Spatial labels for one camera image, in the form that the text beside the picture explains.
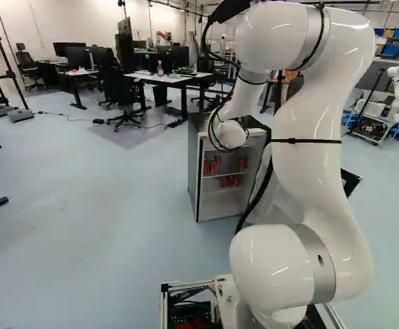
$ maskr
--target office chair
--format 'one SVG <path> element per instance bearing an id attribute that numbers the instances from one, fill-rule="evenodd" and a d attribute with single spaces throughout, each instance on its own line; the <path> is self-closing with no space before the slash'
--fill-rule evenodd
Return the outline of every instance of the office chair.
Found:
<path id="1" fill-rule="evenodd" d="M 144 119 L 143 110 L 133 110 L 133 105 L 138 101 L 134 82 L 123 76 L 122 69 L 117 65 L 101 66 L 101 79 L 105 95 L 110 101 L 107 107 L 117 103 L 120 109 L 124 108 L 123 114 L 107 120 L 109 125 L 112 121 L 119 121 L 114 127 L 118 132 L 119 127 L 128 121 L 131 121 L 140 127 L 141 122 L 136 118 Z"/>
<path id="2" fill-rule="evenodd" d="M 25 86 L 25 89 L 32 90 L 33 88 L 45 87 L 45 84 L 40 84 L 38 82 L 38 80 L 41 79 L 41 70 L 37 63 L 32 59 L 30 54 L 27 51 L 23 51 L 25 49 L 24 44 L 17 43 L 17 48 L 18 51 L 15 53 L 15 56 L 19 62 L 17 67 L 19 68 L 20 73 L 23 76 L 35 81 L 34 84 Z"/>
<path id="3" fill-rule="evenodd" d="M 209 60 L 206 54 L 202 51 L 201 47 L 198 45 L 198 41 L 195 37 L 195 34 L 190 31 L 189 32 L 190 44 L 193 46 L 193 52 L 190 54 L 190 58 L 197 63 L 197 71 L 198 72 L 206 72 L 213 73 L 213 61 Z M 208 87 L 214 86 L 215 82 L 211 82 Z M 196 99 L 200 99 L 199 97 L 192 97 L 191 102 Z M 215 98 L 204 96 L 204 100 L 208 103 L 213 103 Z"/>

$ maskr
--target wall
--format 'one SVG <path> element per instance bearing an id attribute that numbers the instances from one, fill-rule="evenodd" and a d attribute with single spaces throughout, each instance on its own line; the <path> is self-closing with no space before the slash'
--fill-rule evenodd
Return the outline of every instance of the wall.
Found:
<path id="1" fill-rule="evenodd" d="M 144 40 L 150 36 L 147 1 L 128 0 L 125 8 L 131 17 L 134 38 L 139 36 Z M 15 72 L 18 70 L 12 53 L 16 52 L 16 42 L 23 42 L 35 60 L 55 58 L 54 41 L 86 42 L 115 49 L 117 22 L 123 18 L 115 0 L 0 0 L 0 13 L 12 50 L 4 38 L 1 23 L 0 36 Z M 154 40 L 158 30 L 171 31 L 174 41 L 184 40 L 184 12 L 153 3 L 150 14 Z M 194 29 L 193 15 L 186 23 L 188 30 Z M 0 72 L 5 71 L 3 64 L 0 58 Z"/>

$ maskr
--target bottle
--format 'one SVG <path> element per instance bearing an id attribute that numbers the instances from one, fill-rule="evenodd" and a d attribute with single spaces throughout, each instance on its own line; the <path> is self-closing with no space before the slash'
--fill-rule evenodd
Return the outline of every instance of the bottle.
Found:
<path id="1" fill-rule="evenodd" d="M 161 66 L 161 60 L 158 61 L 158 66 L 157 66 L 157 75 L 159 77 L 162 77 L 164 74 L 163 72 L 163 67 Z"/>

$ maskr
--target white desk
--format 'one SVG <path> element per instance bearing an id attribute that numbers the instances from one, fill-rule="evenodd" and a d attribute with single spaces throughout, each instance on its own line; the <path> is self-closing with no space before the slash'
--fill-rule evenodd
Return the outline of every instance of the white desk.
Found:
<path id="1" fill-rule="evenodd" d="M 177 117 L 182 117 L 183 121 L 188 119 L 188 112 L 187 112 L 187 94 L 186 94 L 186 85 L 187 82 L 190 81 L 198 81 L 198 79 L 202 79 L 204 77 L 208 77 L 212 75 L 212 73 L 202 73 L 198 72 L 197 75 L 195 76 L 188 76 L 188 77 L 180 77 L 179 79 L 176 79 L 174 77 L 168 77 L 167 75 L 163 75 L 162 77 L 158 76 L 157 74 L 143 74 L 140 71 L 134 72 L 134 73 L 128 73 L 125 74 L 126 77 L 131 77 L 134 79 L 140 79 L 145 83 L 148 84 L 155 84 L 157 86 L 162 86 L 162 87 L 170 87 L 170 88 L 177 88 L 181 90 L 181 111 L 172 107 L 167 108 L 167 113 L 170 115 L 175 115 Z M 156 99 L 156 106 L 163 106 L 168 104 L 170 101 L 167 101 L 167 99 L 163 102 L 158 99 Z"/>
<path id="2" fill-rule="evenodd" d="M 99 71 L 96 71 L 96 70 L 87 71 L 87 70 L 85 70 L 85 71 L 77 71 L 77 72 L 75 72 L 75 71 L 67 71 L 67 72 L 64 72 L 63 74 L 70 75 L 71 77 L 79 77 L 79 76 L 82 76 L 82 75 L 91 75 L 91 74 L 97 74 L 97 73 L 99 73 Z"/>
<path id="3" fill-rule="evenodd" d="M 207 77 L 209 75 L 212 75 L 212 73 L 198 72 L 197 75 L 192 76 L 192 77 L 183 76 L 180 79 L 176 79 L 174 77 L 168 77 L 167 75 L 163 75 L 162 77 L 160 77 L 157 74 L 153 74 L 153 75 L 142 74 L 140 71 L 125 74 L 126 77 L 135 77 L 138 79 L 154 81 L 154 82 L 164 82 L 166 84 L 175 84 L 175 83 L 181 82 L 181 81 L 187 81 L 187 80 L 191 80 L 191 79 L 200 79 L 202 77 Z"/>
<path id="4" fill-rule="evenodd" d="M 73 89 L 73 96 L 75 97 L 75 103 L 71 103 L 70 105 L 74 106 L 75 108 L 79 108 L 81 110 L 86 110 L 87 108 L 82 105 L 81 102 L 81 97 L 79 97 L 79 92 L 77 91 L 77 86 L 76 86 L 76 78 L 77 77 L 84 77 L 84 76 L 89 76 L 93 74 L 98 74 L 99 71 L 67 71 L 63 73 L 59 73 L 62 75 L 66 75 L 69 77 L 70 82 L 71 82 L 71 88 Z"/>

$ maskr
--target floor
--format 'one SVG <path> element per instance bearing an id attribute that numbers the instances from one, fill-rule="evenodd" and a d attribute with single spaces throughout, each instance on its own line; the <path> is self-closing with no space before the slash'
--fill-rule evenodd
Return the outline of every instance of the floor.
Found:
<path id="1" fill-rule="evenodd" d="M 178 107 L 179 92 L 169 97 Z M 70 119 L 119 113 L 101 110 L 98 98 L 82 97 L 87 111 L 61 92 L 27 101 Z M 0 207 L 0 329 L 157 328 L 160 283 L 230 271 L 236 219 L 194 222 L 186 125 L 146 130 L 135 146 L 97 128 L 106 127 L 52 114 L 0 119 L 0 197 L 10 198 Z M 348 328 L 399 328 L 399 142 L 345 137 L 343 167 L 364 177 L 350 202 L 374 253 L 374 278 L 335 306 Z"/>

